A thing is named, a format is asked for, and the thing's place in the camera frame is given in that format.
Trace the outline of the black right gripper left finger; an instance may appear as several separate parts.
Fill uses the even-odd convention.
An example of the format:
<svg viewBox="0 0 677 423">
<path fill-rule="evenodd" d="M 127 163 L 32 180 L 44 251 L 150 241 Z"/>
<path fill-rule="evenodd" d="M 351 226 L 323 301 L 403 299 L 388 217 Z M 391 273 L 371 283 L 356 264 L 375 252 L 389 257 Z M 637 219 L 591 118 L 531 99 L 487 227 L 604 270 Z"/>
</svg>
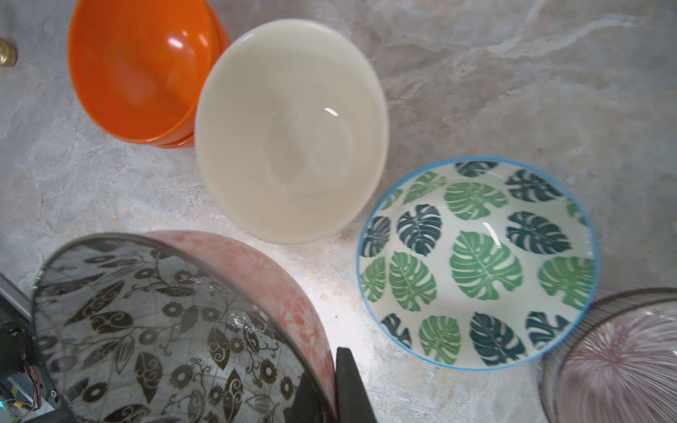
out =
<svg viewBox="0 0 677 423">
<path fill-rule="evenodd" d="M 335 416 L 324 393 L 309 372 L 301 376 L 294 401 L 283 412 L 286 423 L 331 423 Z"/>
</svg>

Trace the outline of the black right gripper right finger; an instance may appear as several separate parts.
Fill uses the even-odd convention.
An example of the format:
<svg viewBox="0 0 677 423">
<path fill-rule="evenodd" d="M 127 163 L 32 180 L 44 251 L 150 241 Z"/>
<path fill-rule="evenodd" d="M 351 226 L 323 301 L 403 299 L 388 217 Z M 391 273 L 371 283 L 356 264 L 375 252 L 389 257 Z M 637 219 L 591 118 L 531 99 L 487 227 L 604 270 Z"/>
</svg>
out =
<svg viewBox="0 0 677 423">
<path fill-rule="evenodd" d="M 377 423 L 368 394 L 349 348 L 337 349 L 336 395 L 340 423 Z"/>
</svg>

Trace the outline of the black white floral bowl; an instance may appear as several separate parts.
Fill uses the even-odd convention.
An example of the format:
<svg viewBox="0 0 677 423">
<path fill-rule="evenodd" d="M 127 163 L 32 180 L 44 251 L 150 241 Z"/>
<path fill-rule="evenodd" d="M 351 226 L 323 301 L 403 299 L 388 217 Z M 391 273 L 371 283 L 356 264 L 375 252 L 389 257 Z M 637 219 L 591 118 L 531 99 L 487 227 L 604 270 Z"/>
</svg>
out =
<svg viewBox="0 0 677 423">
<path fill-rule="evenodd" d="M 285 422 L 304 372 L 338 419 L 312 302 L 273 259 L 222 235 L 71 241 L 40 269 L 33 327 L 73 422 Z"/>
</svg>

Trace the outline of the cream ceramic bowl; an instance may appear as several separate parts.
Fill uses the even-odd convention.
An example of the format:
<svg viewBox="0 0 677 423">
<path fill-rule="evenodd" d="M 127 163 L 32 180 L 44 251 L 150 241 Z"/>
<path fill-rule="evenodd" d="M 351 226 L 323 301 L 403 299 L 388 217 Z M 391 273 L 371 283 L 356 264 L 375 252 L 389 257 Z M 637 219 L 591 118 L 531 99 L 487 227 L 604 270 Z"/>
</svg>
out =
<svg viewBox="0 0 677 423">
<path fill-rule="evenodd" d="M 241 230 L 311 243 L 353 220 L 380 183 L 387 101 L 366 56 L 306 19 L 258 26 L 222 54 L 195 121 L 201 176 Z"/>
</svg>

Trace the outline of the orange plastic bowl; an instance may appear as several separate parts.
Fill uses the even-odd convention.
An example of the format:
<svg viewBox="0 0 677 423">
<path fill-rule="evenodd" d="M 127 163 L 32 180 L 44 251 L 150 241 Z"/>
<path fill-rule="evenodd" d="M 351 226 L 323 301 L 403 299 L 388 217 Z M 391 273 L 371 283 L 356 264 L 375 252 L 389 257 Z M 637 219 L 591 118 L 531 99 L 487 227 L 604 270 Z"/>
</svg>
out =
<svg viewBox="0 0 677 423">
<path fill-rule="evenodd" d="M 151 146 L 191 126 L 213 46 L 204 1 L 79 1 L 68 33 L 69 72 L 97 126 Z"/>
<path fill-rule="evenodd" d="M 220 56 L 230 45 L 230 39 L 216 12 L 213 10 L 213 7 L 211 7 L 207 1 L 204 1 L 204 7 L 206 8 L 206 13 L 210 19 L 211 37 L 213 37 L 214 40 L 213 52 L 211 54 L 210 66 L 208 68 L 208 72 L 210 72 Z M 177 135 L 170 135 L 164 137 L 163 139 L 153 141 L 151 142 L 151 146 L 164 149 L 190 148 L 193 146 L 195 124 L 194 113 L 196 110 L 196 107 L 192 109 L 193 115 L 188 121 L 188 123 L 191 124 L 190 127 L 186 127 L 184 130 L 179 130 Z"/>
</svg>

